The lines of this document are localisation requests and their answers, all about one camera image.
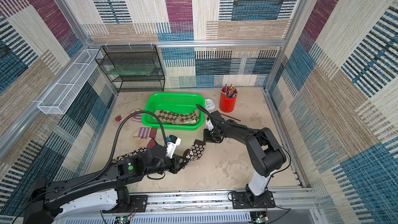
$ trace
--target black wire shelf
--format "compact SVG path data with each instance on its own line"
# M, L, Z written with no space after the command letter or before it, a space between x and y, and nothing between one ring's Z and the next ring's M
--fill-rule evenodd
M96 59L118 92L163 91L164 72L154 45L111 45Z

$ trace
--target aluminum frame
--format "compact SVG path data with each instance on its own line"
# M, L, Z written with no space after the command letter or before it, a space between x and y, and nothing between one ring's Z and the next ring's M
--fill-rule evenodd
M314 224L328 224L325 213L312 188L293 186L270 187L269 189L273 192L277 206L291 209L308 209ZM214 218L211 221L207 221L189 219L189 217L237 215L244 217L238 217L233 222L247 223L247 216L250 216L250 211L265 211L265 208L233 209L232 202L228 199L228 193L231 191L244 191L244 189L131 193L130 195L148 195L146 211L136 213L131 223L222 223L228 221L228 219ZM281 209L268 208L270 215L277 211L280 212ZM128 214L103 214L103 216L112 223L116 216ZM172 217L173 221L164 221L164 217ZM74 217L65 217L55 224L86 224L91 223L90 221L99 220L99 218L101 218L100 213L94 211Z
M73 15L66 1L65 0L54 0L54 1L61 9L61 12L64 14L66 20L68 21L69 25L72 27L72 30L75 32L79 40L82 42L83 46L87 45L88 36L84 31L83 27L77 22L76 17Z
M163 41L163 42L96 42L88 43L89 48L100 48L107 45L143 45L150 44L156 47L248 47L248 46L280 46L285 44L284 39L258 40L213 40L213 41Z

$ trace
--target white mesh basket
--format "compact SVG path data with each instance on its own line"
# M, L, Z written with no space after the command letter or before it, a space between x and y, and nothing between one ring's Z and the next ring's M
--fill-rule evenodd
M95 59L102 59L102 53L98 50L86 49L82 52L43 98L38 108L45 114L65 114L96 68Z

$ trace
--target black robotic arm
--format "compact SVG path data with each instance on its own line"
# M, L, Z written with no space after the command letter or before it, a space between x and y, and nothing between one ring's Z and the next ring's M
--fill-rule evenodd
M210 114L202 106L197 105L197 107L208 115L206 122L209 129L203 132L204 141L220 143L224 138L232 138L246 145L251 164L255 169L253 178L256 176L257 179L260 177L262 180L263 177L267 180L265 184L259 186L253 182L246 186L246 198L251 205L256 205L264 198L264 187L266 188L270 175L286 162L285 153L277 145L270 129L251 129L235 121L224 120L218 111ZM99 177L90 182L87 182L88 179L96 176L96 173L66 181L48 182L46 178L38 179L28 191L24 224L50 224L55 217L65 213L63 208L68 203L107 189L114 189L117 192L117 204L113 209L125 212L131 205L125 185L141 181L149 174L162 174L167 171L177 173L188 163L188 160L181 156L173 154L170 158L166 153L167 147L156 145L144 153L111 164ZM262 189L253 190L253 187L262 187Z

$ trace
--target striped wall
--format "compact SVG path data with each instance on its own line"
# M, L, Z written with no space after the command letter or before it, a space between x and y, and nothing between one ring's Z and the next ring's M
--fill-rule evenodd
M38 115L0 162L0 220L22 211L35 180L80 176L113 98L97 67L65 115Z
M298 0L66 0L94 42L283 38ZM168 28L187 24L187 31ZM166 26L159 31L158 26Z
M283 39L298 0L66 2L93 42L149 42ZM162 48L165 87L263 86L278 50Z
M0 0L0 136L81 47L54 0ZM96 69L65 115L38 115L0 161L0 223L22 211L36 179L80 175L113 97Z
M54 0L0 0L0 136L81 47Z
M331 224L398 223L398 0L309 0L269 90Z
M158 48L166 88L262 87L280 47Z

